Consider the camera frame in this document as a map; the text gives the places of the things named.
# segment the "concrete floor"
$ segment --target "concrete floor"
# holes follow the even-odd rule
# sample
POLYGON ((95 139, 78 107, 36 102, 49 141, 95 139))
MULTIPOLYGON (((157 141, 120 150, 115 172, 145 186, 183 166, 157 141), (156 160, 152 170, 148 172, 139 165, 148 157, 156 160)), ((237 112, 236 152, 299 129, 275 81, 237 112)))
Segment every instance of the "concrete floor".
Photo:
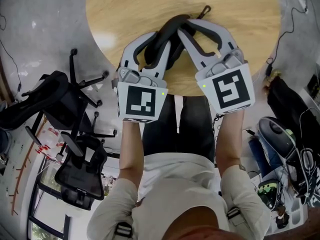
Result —
MULTIPOLYGON (((315 10, 320 15, 320 0, 312 0, 315 10)), ((21 94, 30 90, 42 74, 50 74, 55 70, 69 71, 70 50, 78 48, 75 58, 76 76, 78 81, 99 77, 108 69, 111 73, 115 68, 105 58, 92 36, 86 19, 86 0, 2 0, 1 14, 6 17, 6 29, 0 31, 0 39, 7 51, 14 58, 22 83, 21 92, 16 95, 21 99, 21 94)), ((281 33, 292 29, 291 8, 302 10, 298 0, 279 0, 281 9, 281 33)), ((283 73, 287 84, 296 91, 306 86, 315 72, 316 60, 320 55, 320 32, 317 30, 313 7, 308 1, 308 14, 294 12, 295 31, 286 34, 281 40, 278 57, 273 64, 275 69, 283 73)), ((15 95, 19 79, 15 65, 4 49, 0 47, 0 55, 5 74, 15 95)), ((256 124, 261 117, 272 116, 272 111, 266 103, 266 98, 261 92, 262 80, 266 65, 261 68, 261 73, 253 76, 257 79, 254 83, 257 102, 246 110, 244 128, 256 129, 256 124)), ((98 110, 96 131, 111 133, 118 130, 115 139, 107 139, 106 145, 119 150, 121 143, 122 122, 117 119, 116 95, 111 88, 111 77, 103 82, 99 91, 87 91, 95 100, 102 99, 103 106, 98 110)), ((89 117, 93 117, 95 109, 88 107, 89 117)), ((255 163, 248 150, 247 138, 244 133, 243 163, 253 166, 255 163)))

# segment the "wooden tabletop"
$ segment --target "wooden tabletop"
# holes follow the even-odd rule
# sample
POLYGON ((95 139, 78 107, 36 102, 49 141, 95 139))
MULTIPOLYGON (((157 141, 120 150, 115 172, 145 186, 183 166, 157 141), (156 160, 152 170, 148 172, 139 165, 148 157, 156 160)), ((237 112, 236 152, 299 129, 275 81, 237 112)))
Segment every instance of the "wooden tabletop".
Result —
MULTIPOLYGON (((231 32, 254 75, 277 43, 281 20, 278 0, 86 0, 86 17, 99 48, 117 67, 124 48, 131 41, 158 31, 176 15, 189 14, 196 18, 206 5, 212 10, 203 19, 231 32)), ((201 33, 194 37, 205 52, 217 50, 217 44, 201 33)), ((145 66, 143 56, 139 61, 145 66)), ((183 51, 165 73, 169 93, 204 95, 196 83, 195 73, 194 64, 183 51)))

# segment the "chair wheel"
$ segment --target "chair wheel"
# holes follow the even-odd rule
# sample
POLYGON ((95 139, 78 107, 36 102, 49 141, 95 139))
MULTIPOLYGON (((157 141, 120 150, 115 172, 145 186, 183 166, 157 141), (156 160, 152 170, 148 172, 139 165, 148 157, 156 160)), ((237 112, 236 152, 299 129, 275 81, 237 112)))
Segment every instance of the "chair wheel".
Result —
POLYGON ((102 77, 105 79, 109 76, 109 71, 104 71, 102 77))
POLYGON ((70 51, 70 55, 74 56, 78 54, 78 49, 74 48, 70 51))

